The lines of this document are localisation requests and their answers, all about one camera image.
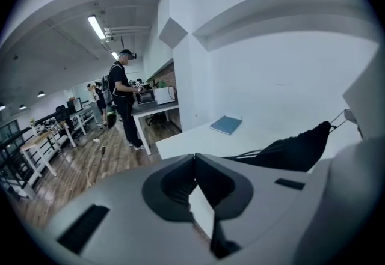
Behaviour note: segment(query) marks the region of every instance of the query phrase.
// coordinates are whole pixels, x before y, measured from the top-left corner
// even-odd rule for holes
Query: microwave
[[[158,105],[175,101],[174,87],[157,88],[153,90]]]

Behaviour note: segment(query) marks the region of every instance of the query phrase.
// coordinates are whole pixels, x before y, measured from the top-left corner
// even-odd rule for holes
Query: ceiling
[[[51,16],[18,41],[0,59],[0,102],[18,112],[21,104],[31,106],[37,93],[71,88],[101,77],[124,48],[141,59],[149,34],[114,37],[101,42],[87,17],[94,14],[104,27],[151,27],[159,0],[98,0]]]

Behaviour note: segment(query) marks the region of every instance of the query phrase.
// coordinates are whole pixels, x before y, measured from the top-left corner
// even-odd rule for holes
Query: book
[[[218,132],[231,135],[241,123],[242,120],[240,119],[231,118],[224,115],[218,121],[212,123],[210,128],[217,130]]]

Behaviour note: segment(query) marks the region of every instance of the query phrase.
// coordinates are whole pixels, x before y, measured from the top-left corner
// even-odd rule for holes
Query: black slot
[[[301,183],[300,181],[285,180],[284,178],[279,178],[275,181],[275,184],[296,190],[302,190],[303,187],[305,187],[305,183]]]
[[[79,254],[108,212],[107,207],[92,205],[58,239],[58,243],[73,253]]]

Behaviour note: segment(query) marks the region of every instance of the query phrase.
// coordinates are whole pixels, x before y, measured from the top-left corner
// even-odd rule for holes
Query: black pants
[[[131,142],[136,147],[143,145],[137,135],[137,126],[135,125],[134,117],[131,115],[132,105],[129,102],[115,102],[116,110],[122,117],[123,127],[128,142]]]

